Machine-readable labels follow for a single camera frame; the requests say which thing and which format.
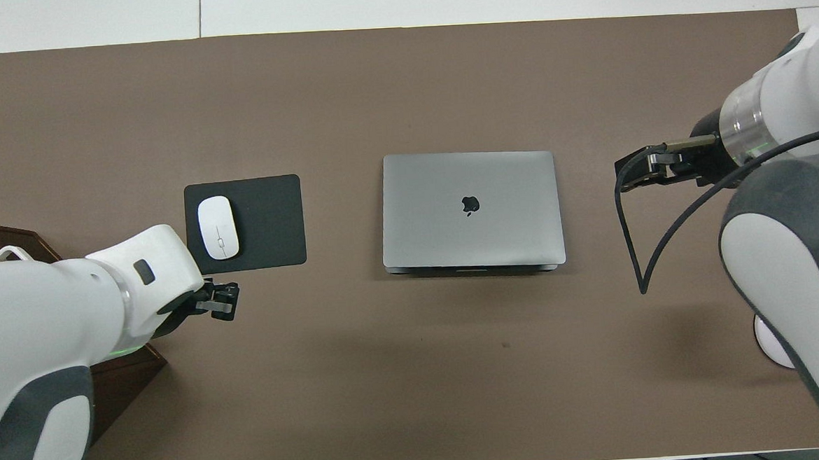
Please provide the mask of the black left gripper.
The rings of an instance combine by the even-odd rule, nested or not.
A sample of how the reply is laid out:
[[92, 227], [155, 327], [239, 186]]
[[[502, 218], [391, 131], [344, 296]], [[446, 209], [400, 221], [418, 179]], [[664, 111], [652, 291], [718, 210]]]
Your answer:
[[170, 335], [172, 331], [180, 328], [181, 324], [193, 316], [200, 314], [210, 314], [210, 317], [225, 321], [232, 321], [237, 313], [236, 303], [240, 287], [237, 282], [225, 282], [217, 284], [213, 279], [204, 280], [204, 285], [194, 293], [189, 293], [185, 300], [168, 313], [162, 325], [159, 325], [152, 335], [152, 339], [158, 339]]

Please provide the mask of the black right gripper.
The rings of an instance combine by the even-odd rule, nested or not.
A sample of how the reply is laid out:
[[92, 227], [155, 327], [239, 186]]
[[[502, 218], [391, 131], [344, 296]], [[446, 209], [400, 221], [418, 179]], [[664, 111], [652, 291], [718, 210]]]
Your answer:
[[[640, 187], [667, 186], [694, 181], [698, 186], [715, 185], [739, 166], [725, 148], [720, 134], [720, 111], [698, 120], [688, 138], [666, 141], [661, 146], [646, 146], [626, 155], [615, 165], [621, 193]], [[652, 156], [671, 156], [668, 171]]]

